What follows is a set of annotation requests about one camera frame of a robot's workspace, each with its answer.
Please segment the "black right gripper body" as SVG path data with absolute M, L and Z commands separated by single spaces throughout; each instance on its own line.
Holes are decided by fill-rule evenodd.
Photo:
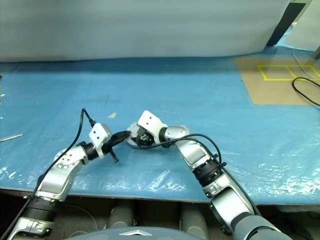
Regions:
M 154 140 L 154 137 L 150 133 L 148 133 L 146 129 L 144 129 L 142 127 L 138 128 L 136 137 L 139 139 L 140 145 L 142 145 L 142 140 L 145 140 L 145 139 L 153 139 Z

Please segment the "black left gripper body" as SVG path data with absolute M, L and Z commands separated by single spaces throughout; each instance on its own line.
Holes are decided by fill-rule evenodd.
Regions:
M 103 155 L 111 154 L 112 157 L 115 157 L 115 153 L 113 151 L 113 146 L 115 144 L 115 141 L 113 139 L 110 139 L 108 142 L 104 143 L 101 147 Z

